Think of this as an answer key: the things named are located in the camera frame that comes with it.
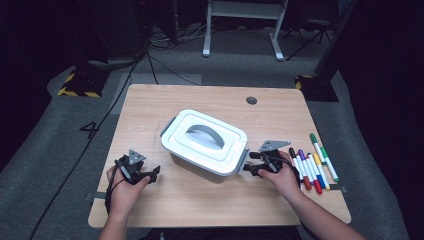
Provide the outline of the black yellow striped stand base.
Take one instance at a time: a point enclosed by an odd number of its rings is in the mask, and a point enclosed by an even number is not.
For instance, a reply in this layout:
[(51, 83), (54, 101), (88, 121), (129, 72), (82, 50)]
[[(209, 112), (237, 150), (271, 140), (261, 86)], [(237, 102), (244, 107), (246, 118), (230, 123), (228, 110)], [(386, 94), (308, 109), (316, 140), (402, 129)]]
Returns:
[(82, 72), (73, 69), (65, 79), (57, 95), (101, 97), (109, 75), (109, 70), (91, 69), (87, 72)]
[(294, 79), (295, 87), (300, 90), (306, 101), (338, 102), (338, 96), (330, 82), (317, 76), (298, 75)]

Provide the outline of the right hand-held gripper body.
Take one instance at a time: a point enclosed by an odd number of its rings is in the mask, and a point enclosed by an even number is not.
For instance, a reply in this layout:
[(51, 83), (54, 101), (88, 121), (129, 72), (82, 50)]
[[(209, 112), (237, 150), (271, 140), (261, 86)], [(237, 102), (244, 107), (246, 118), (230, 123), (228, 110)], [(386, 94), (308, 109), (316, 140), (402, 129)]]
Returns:
[(279, 149), (290, 145), (290, 141), (266, 140), (259, 148), (260, 159), (273, 173), (278, 173), (287, 159), (280, 155)]

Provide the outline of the person's left hand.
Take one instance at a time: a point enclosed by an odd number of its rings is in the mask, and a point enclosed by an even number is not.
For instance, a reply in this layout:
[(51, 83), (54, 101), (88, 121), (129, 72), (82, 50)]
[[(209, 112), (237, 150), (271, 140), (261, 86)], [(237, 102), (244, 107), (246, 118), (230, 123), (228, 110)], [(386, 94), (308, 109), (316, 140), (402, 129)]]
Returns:
[(125, 181), (120, 170), (111, 167), (107, 171), (107, 178), (112, 185), (109, 217), (127, 220), (138, 203), (141, 192), (149, 184), (150, 177), (144, 177), (136, 185), (131, 185)]

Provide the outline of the black folding stand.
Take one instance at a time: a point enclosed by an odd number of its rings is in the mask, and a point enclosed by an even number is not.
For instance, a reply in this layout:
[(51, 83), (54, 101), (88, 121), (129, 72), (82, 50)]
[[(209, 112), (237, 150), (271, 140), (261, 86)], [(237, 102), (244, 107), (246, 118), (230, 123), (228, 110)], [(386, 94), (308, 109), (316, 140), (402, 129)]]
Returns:
[[(299, 34), (299, 38), (301, 41), (301, 46), (295, 50), (292, 54), (285, 58), (286, 61), (291, 60), (294, 56), (300, 53), (304, 48), (306, 48), (309, 44), (311, 44), (315, 39), (319, 39), (319, 42), (322, 41), (323, 37), (326, 37), (328, 41), (331, 41), (328, 32), (336, 31), (339, 25), (338, 20), (325, 20), (323, 18), (312, 18), (312, 17), (302, 17), (296, 25), (293, 25), (289, 28), (288, 32), (284, 35), (284, 37), (288, 37), (292, 32), (296, 31)], [(301, 31), (309, 31), (314, 32), (316, 34), (311, 37), (309, 40), (305, 41), (303, 39)]]

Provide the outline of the purple marker pen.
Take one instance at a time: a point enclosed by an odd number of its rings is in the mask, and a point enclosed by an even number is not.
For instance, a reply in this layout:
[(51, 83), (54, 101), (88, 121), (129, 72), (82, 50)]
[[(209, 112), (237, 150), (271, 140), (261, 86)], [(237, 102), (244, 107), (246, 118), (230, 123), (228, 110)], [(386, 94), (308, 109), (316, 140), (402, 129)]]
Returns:
[(305, 172), (306, 172), (307, 176), (309, 177), (310, 183), (312, 185), (314, 185), (314, 183), (313, 183), (314, 182), (313, 174), (312, 174), (312, 172), (311, 172), (311, 170), (309, 168), (308, 161), (306, 159), (306, 156), (305, 156), (303, 150), (299, 149), (298, 150), (298, 155), (299, 155), (300, 159), (302, 160), (302, 163), (304, 165)]

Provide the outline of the person's dark clothing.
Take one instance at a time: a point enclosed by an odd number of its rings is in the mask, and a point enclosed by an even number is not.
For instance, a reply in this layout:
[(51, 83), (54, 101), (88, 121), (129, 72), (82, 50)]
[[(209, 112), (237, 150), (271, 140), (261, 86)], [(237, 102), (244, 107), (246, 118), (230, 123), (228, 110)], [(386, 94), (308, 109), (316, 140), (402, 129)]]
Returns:
[(138, 240), (303, 240), (296, 227), (151, 229)]

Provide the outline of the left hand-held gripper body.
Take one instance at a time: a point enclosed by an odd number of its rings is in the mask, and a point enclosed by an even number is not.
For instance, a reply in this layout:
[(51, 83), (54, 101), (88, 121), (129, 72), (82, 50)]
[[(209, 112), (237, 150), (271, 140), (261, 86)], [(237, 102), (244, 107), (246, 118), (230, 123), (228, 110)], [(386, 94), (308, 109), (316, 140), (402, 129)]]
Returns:
[(141, 179), (148, 175), (147, 172), (141, 171), (146, 157), (132, 149), (127, 155), (123, 155), (115, 164), (121, 170), (124, 180), (131, 185), (137, 184)]

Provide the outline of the black marker pen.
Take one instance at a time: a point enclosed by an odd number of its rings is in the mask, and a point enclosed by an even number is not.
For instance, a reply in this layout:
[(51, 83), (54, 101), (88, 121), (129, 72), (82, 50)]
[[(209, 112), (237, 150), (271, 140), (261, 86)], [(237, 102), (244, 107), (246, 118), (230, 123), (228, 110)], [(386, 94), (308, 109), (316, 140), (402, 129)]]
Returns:
[(295, 151), (292, 147), (289, 148), (289, 155), (292, 158), (293, 164), (298, 171), (299, 181), (300, 181), (300, 183), (303, 183), (304, 180), (303, 180), (303, 174), (302, 174), (302, 171), (301, 171), (301, 168), (300, 168), (301, 165), (298, 162), (297, 157), (296, 157), (296, 153), (295, 153)]

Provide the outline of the yellow marker pen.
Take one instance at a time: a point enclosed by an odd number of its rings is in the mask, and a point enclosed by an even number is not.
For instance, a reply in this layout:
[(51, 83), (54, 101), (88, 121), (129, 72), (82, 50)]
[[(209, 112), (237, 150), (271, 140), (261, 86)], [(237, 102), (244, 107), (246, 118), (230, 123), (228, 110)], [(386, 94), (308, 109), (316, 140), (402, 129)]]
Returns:
[(323, 169), (323, 167), (322, 167), (322, 163), (321, 163), (321, 160), (320, 160), (320, 158), (319, 158), (319, 156), (318, 156), (318, 154), (317, 153), (314, 153), (313, 154), (313, 158), (314, 158), (314, 161), (315, 161), (315, 164), (316, 164), (316, 166), (317, 166), (317, 169), (318, 169), (318, 171), (319, 171), (319, 173), (320, 173), (320, 176), (321, 176), (321, 183), (323, 184), (323, 188), (326, 190), (326, 191), (330, 191), (331, 190), (331, 188), (330, 188), (330, 185), (329, 185), (329, 183), (328, 183), (328, 181), (327, 181), (327, 178), (326, 178), (326, 174), (325, 174), (325, 172), (324, 172), (324, 169)]

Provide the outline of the dark slanted stand column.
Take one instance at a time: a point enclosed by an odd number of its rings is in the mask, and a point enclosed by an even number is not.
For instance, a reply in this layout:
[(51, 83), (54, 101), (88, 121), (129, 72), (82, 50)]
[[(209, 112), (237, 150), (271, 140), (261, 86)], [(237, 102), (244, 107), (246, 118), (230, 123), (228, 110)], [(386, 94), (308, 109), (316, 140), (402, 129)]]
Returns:
[(340, 17), (340, 21), (334, 33), (333, 39), (331, 40), (329, 46), (324, 51), (322, 57), (315, 67), (315, 73), (317, 74), (318, 78), (324, 82), (331, 81), (339, 65), (341, 64), (341, 57), (343, 55), (342, 34), (358, 2), (358, 0), (340, 1), (342, 3), (343, 14)]

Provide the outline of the person's right hand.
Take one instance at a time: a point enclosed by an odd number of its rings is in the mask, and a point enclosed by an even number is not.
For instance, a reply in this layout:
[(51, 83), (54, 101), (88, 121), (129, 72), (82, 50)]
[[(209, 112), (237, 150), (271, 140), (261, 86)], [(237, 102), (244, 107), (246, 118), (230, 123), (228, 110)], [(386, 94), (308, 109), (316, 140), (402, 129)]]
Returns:
[(268, 172), (260, 169), (258, 174), (272, 183), (276, 191), (281, 194), (288, 202), (293, 202), (302, 197), (303, 193), (297, 184), (297, 175), (292, 171), (292, 163), (290, 156), (283, 151), (279, 152), (280, 156), (289, 161), (284, 163), (278, 173)]

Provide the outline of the red marker pen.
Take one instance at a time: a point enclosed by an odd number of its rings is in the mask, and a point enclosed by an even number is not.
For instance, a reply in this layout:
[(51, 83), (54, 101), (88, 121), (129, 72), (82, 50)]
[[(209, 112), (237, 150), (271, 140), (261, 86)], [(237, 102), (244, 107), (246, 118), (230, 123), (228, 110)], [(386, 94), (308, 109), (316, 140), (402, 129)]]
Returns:
[(314, 181), (315, 189), (316, 189), (316, 191), (317, 191), (318, 194), (322, 194), (322, 187), (321, 187), (321, 184), (320, 184), (320, 182), (319, 182), (319, 180), (317, 178), (317, 175), (315, 173), (315, 170), (313, 168), (313, 164), (312, 164), (312, 161), (311, 161), (311, 159), (309, 157), (309, 154), (306, 157), (306, 161), (307, 161), (307, 164), (308, 164), (310, 175), (312, 176), (313, 181)]

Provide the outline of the dark equipment cabinet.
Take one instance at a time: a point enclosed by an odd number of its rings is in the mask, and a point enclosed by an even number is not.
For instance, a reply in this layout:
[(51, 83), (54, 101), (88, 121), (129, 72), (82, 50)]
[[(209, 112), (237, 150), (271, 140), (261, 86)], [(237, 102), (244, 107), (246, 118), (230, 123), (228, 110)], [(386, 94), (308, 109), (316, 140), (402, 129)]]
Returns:
[(76, 0), (107, 57), (142, 58), (149, 29), (141, 0)]

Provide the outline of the white desk frame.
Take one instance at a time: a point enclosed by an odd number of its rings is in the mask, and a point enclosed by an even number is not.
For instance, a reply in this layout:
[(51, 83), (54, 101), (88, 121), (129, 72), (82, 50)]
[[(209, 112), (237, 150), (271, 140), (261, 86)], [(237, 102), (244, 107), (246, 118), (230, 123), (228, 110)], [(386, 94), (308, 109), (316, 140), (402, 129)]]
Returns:
[(262, 20), (275, 20), (274, 31), (269, 33), (269, 39), (277, 61), (283, 61), (284, 55), (278, 43), (278, 36), (281, 25), (287, 10), (289, 0), (282, 0), (281, 3), (248, 3), (248, 2), (225, 2), (222, 0), (208, 0), (206, 9), (206, 34), (202, 55), (209, 57), (211, 54), (211, 27), (212, 17), (234, 17), (250, 18)]

